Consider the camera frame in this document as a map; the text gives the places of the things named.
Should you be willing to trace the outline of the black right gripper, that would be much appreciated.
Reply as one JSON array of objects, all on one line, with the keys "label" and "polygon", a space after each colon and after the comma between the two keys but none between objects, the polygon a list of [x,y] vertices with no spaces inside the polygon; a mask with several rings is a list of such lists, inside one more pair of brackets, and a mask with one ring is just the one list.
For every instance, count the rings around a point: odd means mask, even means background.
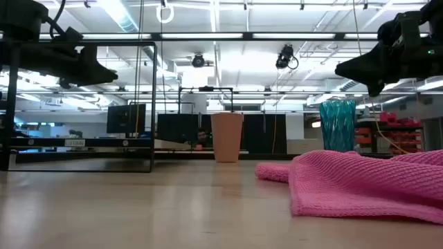
[{"label": "black right gripper", "polygon": [[337,64],[335,73],[367,85],[369,96],[375,97],[386,84],[417,77],[422,49],[421,37],[382,39],[370,52]]}]

